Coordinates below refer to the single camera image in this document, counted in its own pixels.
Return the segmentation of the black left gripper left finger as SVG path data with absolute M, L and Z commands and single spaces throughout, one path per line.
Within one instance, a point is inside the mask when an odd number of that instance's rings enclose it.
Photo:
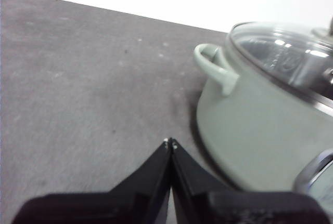
M 113 189 L 28 200 L 14 223 L 154 223 L 170 190 L 169 140 Z

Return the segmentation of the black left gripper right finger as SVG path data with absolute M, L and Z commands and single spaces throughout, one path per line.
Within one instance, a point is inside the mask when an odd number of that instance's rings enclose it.
M 172 189 L 176 212 L 188 223 L 329 223 L 310 196 L 293 192 L 253 192 L 229 188 L 177 142 L 172 149 Z

